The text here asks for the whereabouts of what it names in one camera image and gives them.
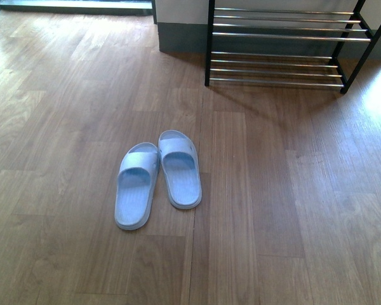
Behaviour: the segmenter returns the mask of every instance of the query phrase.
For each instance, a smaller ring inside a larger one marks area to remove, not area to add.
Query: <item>white wall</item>
[[[237,7],[265,10],[351,11],[356,2],[356,0],[216,0],[216,6],[232,7],[232,4],[237,3]],[[158,22],[207,24],[208,3],[208,0],[156,0]],[[378,28],[381,22],[381,0],[368,0],[361,12],[371,28]]]

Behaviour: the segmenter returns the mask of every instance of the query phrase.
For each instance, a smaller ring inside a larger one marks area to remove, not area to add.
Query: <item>floor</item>
[[[0,305],[381,305],[381,62],[346,95],[203,67],[152,17],[0,12]],[[203,200],[173,208],[160,173],[123,231],[119,163],[168,129]]]

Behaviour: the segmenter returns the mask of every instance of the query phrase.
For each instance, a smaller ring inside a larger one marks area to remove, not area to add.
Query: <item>gray baseboard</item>
[[[152,15],[151,2],[2,0],[0,7],[11,11],[70,13],[90,15]]]
[[[159,49],[163,52],[204,53],[206,51],[207,25],[159,22],[158,32]],[[261,31],[261,33],[275,34],[273,30]],[[311,34],[313,36],[319,35],[319,33],[309,33],[309,35]],[[244,37],[224,39],[216,37],[213,42],[213,49],[278,55],[330,56],[335,44],[329,41],[319,43],[318,41],[294,41],[291,39],[252,39]],[[366,43],[346,43],[340,57],[359,58],[366,47]],[[381,38],[374,47],[370,58],[381,59]]]

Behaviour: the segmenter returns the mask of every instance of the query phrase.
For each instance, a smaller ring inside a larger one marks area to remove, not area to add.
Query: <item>slide sandal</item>
[[[117,176],[114,218],[118,227],[135,230],[148,220],[159,168],[158,148],[137,144],[123,158]]]
[[[196,207],[202,200],[202,187],[195,145],[176,130],[163,132],[158,145],[171,204],[181,209]]]

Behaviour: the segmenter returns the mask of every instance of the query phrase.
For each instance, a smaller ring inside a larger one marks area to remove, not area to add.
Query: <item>wall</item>
[[[238,7],[243,8],[259,7],[264,10],[311,11],[351,11],[357,3],[356,0],[244,0],[236,2]],[[216,0],[216,6],[231,7],[232,3],[235,3],[235,0]],[[161,51],[204,52],[208,22],[208,0],[156,0],[156,8]],[[381,0],[368,0],[361,13],[370,27],[377,29],[381,22]],[[286,48],[285,42],[282,42],[284,49]],[[310,45],[300,44],[299,47],[310,48]],[[358,57],[361,54],[361,48],[355,44],[348,45],[342,53],[345,57]],[[371,57],[381,58],[381,39]]]

